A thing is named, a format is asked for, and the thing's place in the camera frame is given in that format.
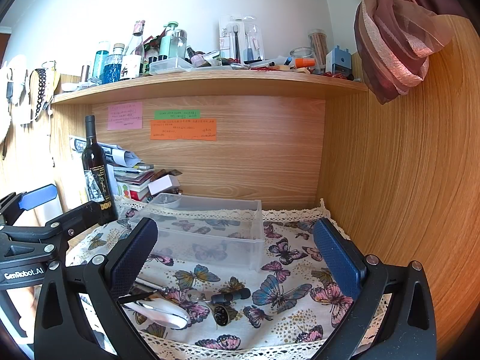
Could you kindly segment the white magnifier mirror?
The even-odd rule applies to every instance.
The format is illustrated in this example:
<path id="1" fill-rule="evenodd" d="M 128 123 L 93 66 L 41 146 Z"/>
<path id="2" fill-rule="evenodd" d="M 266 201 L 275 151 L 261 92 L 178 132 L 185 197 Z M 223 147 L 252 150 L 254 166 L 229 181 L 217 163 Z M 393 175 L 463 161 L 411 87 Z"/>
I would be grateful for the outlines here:
<path id="1" fill-rule="evenodd" d="M 182 329 L 191 322 L 189 314 L 184 309 L 162 298 L 128 301 L 124 306 L 166 328 Z"/>

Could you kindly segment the black cylindrical clip device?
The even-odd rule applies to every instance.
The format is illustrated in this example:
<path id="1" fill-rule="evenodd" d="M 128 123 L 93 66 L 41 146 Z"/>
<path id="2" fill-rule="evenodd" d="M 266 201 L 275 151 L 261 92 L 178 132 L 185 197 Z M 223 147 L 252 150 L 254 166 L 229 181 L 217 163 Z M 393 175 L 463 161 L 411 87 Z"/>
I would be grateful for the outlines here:
<path id="1" fill-rule="evenodd" d="M 210 302 L 212 304 L 224 304 L 234 302 L 236 300 L 246 300 L 251 296 L 251 291 L 248 288 L 241 288 L 232 292 L 222 292 L 211 296 Z"/>

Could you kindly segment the dark wine bottle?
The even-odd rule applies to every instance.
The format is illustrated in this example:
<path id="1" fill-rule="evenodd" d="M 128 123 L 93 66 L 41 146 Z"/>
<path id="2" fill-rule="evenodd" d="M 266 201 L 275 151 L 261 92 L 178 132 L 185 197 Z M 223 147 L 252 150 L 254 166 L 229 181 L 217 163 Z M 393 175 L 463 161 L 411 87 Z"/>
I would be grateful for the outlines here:
<path id="1" fill-rule="evenodd" d="M 107 175 L 107 163 L 103 148 L 98 144 L 95 126 L 95 116 L 85 117 L 86 144 L 81 155 L 84 169 L 87 196 L 90 201 L 100 207 L 101 225 L 108 224 L 118 219 L 114 198 Z"/>

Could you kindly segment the silver pen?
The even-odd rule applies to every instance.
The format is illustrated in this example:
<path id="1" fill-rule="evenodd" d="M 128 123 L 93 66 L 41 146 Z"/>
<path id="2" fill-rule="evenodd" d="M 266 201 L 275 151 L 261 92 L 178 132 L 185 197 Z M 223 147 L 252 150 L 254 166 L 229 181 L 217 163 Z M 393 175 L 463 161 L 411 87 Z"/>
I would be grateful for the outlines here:
<path id="1" fill-rule="evenodd" d="M 134 281 L 135 285 L 141 289 L 148 290 L 150 292 L 157 291 L 160 293 L 168 293 L 169 287 L 165 287 L 156 283 L 151 283 L 148 280 L 143 280 L 137 277 Z"/>

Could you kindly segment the stack of books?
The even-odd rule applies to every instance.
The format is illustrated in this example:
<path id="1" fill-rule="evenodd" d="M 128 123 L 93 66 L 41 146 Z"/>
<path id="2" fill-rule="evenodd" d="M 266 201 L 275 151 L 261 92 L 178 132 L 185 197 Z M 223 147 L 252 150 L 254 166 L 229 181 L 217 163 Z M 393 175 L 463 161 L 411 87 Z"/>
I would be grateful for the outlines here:
<path id="1" fill-rule="evenodd" d="M 71 136 L 69 141 L 71 150 L 82 155 L 86 147 L 86 139 L 79 136 Z M 124 150 L 118 145 L 97 143 L 103 148 L 113 198 L 126 197 L 139 202 L 145 202 L 157 195 L 152 196 L 149 192 L 148 185 L 151 181 L 165 175 L 172 175 L 178 179 L 181 174 L 176 169 L 170 171 L 158 170 L 154 165 L 143 163 L 133 152 Z M 181 186 L 177 189 L 164 191 L 164 193 L 179 194 L 180 191 Z"/>

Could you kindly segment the small white box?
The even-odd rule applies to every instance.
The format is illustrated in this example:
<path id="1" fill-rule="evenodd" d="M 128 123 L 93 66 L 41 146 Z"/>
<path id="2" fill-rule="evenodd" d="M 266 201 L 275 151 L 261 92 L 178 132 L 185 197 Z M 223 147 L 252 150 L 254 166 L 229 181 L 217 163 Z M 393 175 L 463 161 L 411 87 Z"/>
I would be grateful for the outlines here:
<path id="1" fill-rule="evenodd" d="M 170 189 L 179 188 L 180 182 L 174 175 L 164 175 L 148 184 L 149 192 L 152 196 L 163 193 Z"/>

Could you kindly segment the pink sticky note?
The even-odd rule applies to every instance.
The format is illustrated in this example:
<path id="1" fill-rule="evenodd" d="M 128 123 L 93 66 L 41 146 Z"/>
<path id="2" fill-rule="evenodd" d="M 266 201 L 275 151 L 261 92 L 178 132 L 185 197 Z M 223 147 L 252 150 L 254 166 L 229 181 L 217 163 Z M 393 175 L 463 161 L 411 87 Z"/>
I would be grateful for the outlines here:
<path id="1" fill-rule="evenodd" d="M 108 107 L 106 127 L 108 131 L 133 130 L 142 127 L 142 102 L 124 102 Z"/>

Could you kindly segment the round black brass cap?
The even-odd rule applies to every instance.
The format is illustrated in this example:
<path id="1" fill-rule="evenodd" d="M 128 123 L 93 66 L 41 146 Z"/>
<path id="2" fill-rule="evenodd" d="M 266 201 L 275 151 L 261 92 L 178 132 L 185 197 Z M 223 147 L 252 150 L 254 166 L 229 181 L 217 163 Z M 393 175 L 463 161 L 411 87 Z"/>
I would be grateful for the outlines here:
<path id="1" fill-rule="evenodd" d="M 218 326 L 225 327 L 235 320 L 238 311 L 230 306 L 216 304 L 213 308 L 212 315 Z"/>

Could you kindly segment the clear plastic storage bin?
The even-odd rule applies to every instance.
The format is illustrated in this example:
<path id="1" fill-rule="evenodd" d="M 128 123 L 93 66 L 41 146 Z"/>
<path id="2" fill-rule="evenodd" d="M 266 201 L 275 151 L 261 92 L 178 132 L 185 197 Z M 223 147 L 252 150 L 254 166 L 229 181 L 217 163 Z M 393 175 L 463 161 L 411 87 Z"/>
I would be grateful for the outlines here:
<path id="1" fill-rule="evenodd" d="M 158 240 L 154 252 L 190 263 L 258 271 L 264 255 L 260 200 L 235 200 L 160 193 L 134 217 L 154 220 Z"/>

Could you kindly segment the wooden shelf board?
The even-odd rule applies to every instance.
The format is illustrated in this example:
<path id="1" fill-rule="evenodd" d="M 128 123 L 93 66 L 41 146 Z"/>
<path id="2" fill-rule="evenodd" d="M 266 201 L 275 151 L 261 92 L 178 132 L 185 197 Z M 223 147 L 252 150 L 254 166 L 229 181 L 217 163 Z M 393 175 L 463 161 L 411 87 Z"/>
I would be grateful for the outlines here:
<path id="1" fill-rule="evenodd" d="M 63 93 L 55 105 L 131 102 L 194 96 L 270 96 L 328 100 L 366 93 L 365 84 L 299 72 L 207 70 L 145 76 Z"/>

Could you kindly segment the green sticky note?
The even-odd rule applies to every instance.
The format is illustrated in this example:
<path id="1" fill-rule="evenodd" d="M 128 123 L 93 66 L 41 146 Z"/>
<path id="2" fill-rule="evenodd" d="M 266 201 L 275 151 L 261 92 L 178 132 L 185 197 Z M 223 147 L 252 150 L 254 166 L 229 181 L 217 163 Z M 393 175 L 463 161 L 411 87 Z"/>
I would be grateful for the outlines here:
<path id="1" fill-rule="evenodd" d="M 201 111 L 199 110 L 156 110 L 154 112 L 154 120 L 170 120 L 170 119 L 199 119 Z"/>

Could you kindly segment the orange paper note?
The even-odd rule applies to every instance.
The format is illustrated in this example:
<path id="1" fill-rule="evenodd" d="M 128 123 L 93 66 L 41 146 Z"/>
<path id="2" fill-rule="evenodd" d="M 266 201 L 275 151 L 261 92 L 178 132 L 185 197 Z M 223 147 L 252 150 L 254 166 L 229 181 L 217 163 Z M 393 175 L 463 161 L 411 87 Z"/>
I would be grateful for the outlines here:
<path id="1" fill-rule="evenodd" d="M 215 141 L 216 119 L 161 119 L 151 120 L 151 140 L 161 141 Z"/>

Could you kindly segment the blue liquid bottle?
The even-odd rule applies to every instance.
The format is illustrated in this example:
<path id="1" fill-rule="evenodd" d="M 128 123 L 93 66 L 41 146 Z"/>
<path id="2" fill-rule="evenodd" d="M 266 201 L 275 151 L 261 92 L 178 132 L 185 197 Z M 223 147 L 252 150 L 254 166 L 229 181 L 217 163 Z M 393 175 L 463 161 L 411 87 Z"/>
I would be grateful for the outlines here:
<path id="1" fill-rule="evenodd" d="M 103 68 L 102 83 L 110 84 L 120 80 L 122 58 L 125 49 L 124 43 L 115 43 L 113 51 L 106 57 Z"/>

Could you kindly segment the clear plastic tray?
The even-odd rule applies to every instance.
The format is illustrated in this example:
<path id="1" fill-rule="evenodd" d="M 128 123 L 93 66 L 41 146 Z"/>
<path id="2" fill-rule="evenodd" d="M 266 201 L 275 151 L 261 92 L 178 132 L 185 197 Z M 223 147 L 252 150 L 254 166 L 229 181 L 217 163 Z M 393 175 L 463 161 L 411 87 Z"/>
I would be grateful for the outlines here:
<path id="1" fill-rule="evenodd" d="M 150 64 L 151 75 L 190 72 L 193 66 L 183 58 L 167 58 Z"/>

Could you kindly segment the toothbrush blister pack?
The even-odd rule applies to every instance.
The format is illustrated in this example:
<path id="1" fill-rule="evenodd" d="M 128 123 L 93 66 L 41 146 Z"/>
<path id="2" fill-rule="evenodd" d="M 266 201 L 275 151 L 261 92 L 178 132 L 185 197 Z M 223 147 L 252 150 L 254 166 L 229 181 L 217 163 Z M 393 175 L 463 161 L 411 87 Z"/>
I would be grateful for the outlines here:
<path id="1" fill-rule="evenodd" d="M 250 64 L 264 60 L 264 44 L 255 16 L 222 16 L 219 19 L 220 57 Z"/>

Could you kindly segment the orange marker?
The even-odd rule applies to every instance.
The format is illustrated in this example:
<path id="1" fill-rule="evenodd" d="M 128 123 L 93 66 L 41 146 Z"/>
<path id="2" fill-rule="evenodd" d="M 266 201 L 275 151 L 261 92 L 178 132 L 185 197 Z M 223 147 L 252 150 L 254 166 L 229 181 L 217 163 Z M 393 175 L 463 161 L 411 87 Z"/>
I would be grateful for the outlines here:
<path id="1" fill-rule="evenodd" d="M 296 58 L 295 67 L 296 68 L 311 68 L 316 66 L 315 58 Z"/>

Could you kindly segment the blue pencil sharpener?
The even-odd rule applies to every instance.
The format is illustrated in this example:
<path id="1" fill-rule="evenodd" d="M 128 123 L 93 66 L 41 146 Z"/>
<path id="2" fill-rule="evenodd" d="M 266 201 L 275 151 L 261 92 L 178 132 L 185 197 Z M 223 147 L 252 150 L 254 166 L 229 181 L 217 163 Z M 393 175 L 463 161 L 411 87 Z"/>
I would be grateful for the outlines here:
<path id="1" fill-rule="evenodd" d="M 352 55 L 349 50 L 341 49 L 339 46 L 332 49 L 325 58 L 325 73 L 353 80 Z"/>

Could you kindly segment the glass jar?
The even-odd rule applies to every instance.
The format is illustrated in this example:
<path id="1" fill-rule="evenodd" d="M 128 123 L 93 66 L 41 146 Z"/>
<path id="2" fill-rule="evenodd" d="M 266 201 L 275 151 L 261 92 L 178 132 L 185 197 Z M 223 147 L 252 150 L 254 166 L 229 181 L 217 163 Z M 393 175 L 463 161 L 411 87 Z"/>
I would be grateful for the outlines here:
<path id="1" fill-rule="evenodd" d="M 295 67 L 295 59 L 297 59 L 297 58 L 315 58 L 312 48 L 311 47 L 306 47 L 306 46 L 297 47 L 295 49 L 292 49 L 289 52 L 289 57 L 291 57 L 290 65 L 293 66 L 293 67 Z"/>

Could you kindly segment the tall stick jar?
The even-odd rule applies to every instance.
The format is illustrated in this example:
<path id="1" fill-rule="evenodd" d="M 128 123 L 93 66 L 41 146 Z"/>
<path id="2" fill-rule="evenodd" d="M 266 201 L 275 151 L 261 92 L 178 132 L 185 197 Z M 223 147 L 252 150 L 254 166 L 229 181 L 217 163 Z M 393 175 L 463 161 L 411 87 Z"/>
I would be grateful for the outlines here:
<path id="1" fill-rule="evenodd" d="M 326 55 L 328 54 L 327 36 L 321 29 L 315 28 L 308 33 L 308 39 L 316 60 L 317 69 L 326 68 Z"/>

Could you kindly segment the brown striped curtain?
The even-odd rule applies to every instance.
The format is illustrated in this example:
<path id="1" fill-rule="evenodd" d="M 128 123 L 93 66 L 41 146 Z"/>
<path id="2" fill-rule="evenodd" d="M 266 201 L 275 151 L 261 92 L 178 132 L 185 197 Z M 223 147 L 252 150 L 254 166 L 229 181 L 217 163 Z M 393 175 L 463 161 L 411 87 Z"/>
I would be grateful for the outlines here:
<path id="1" fill-rule="evenodd" d="M 385 104 L 419 86 L 429 57 L 448 45 L 452 30 L 439 18 L 460 15 L 457 0 L 361 0 L 354 33 L 368 88 Z"/>

